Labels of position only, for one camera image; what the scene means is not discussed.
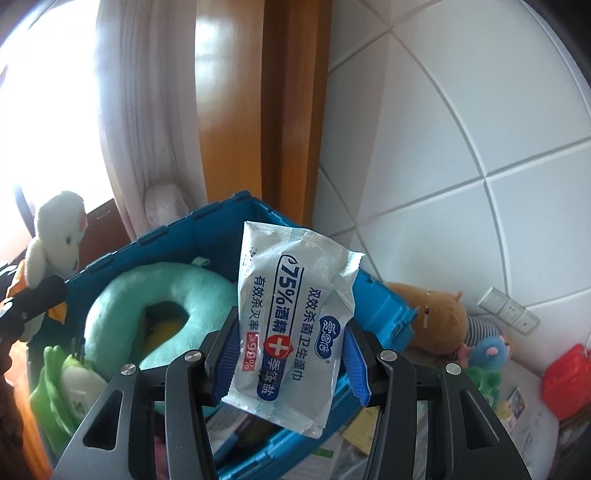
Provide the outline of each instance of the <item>electrical outlet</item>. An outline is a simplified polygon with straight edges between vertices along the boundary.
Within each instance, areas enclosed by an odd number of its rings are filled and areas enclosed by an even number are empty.
[[[509,300],[510,298],[501,290],[491,287],[479,300],[478,305],[487,312],[491,312],[493,315],[496,315],[501,311],[501,309]]]
[[[540,319],[529,310],[526,310],[525,313],[513,324],[513,328],[518,332],[527,335],[536,328],[539,323]]]
[[[525,313],[525,308],[515,300],[509,299],[505,306],[496,314],[507,325],[513,325]]]

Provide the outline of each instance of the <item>red bag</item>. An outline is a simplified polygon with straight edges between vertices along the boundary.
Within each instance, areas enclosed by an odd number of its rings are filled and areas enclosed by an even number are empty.
[[[591,401],[591,351],[575,345],[548,367],[542,377],[542,399],[559,420]]]

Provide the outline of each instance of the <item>metal screw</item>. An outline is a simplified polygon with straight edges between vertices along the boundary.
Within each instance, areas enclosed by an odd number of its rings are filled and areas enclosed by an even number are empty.
[[[398,355],[396,355],[396,352],[394,352],[393,350],[382,350],[379,354],[379,357],[384,362],[394,362],[394,360],[398,358]]]
[[[189,350],[185,353],[185,360],[187,362],[198,362],[201,360],[202,353],[199,350]]]
[[[121,367],[121,375],[125,375],[126,377],[133,375],[138,370],[134,364],[125,364]]]
[[[450,375],[459,375],[462,371],[462,367],[458,364],[447,364],[445,366],[445,371]]]

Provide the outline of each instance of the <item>blue storage box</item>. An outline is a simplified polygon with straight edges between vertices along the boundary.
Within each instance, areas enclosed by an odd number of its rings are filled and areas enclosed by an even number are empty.
[[[29,343],[29,380],[37,385],[43,366],[43,349],[61,345],[70,349],[73,337],[83,334],[86,315],[100,292],[118,275],[139,265],[156,262],[190,263],[195,257],[211,260],[211,270],[230,281],[238,278],[244,222],[297,226],[280,213],[240,192],[233,198],[212,203],[168,227],[160,227],[133,244],[105,255],[67,282],[68,313],[64,326],[45,321],[41,331]],[[355,318],[362,329],[375,332],[384,347],[404,350],[412,330],[414,311],[405,301],[380,282],[360,271],[353,286]],[[359,400],[349,389],[346,375],[337,383],[335,397],[324,435],[319,439],[282,430],[247,461],[225,466],[220,479],[275,480],[318,448],[359,408]]]

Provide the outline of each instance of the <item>u-shaped pillow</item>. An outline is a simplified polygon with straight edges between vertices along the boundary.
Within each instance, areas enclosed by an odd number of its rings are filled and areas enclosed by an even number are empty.
[[[189,319],[141,361],[141,369],[167,365],[198,348],[238,305],[238,292],[221,275],[193,264],[157,263],[121,274],[102,291],[86,318],[86,358],[101,377],[111,380],[128,363],[137,341],[144,340],[146,308],[164,301],[181,306]]]

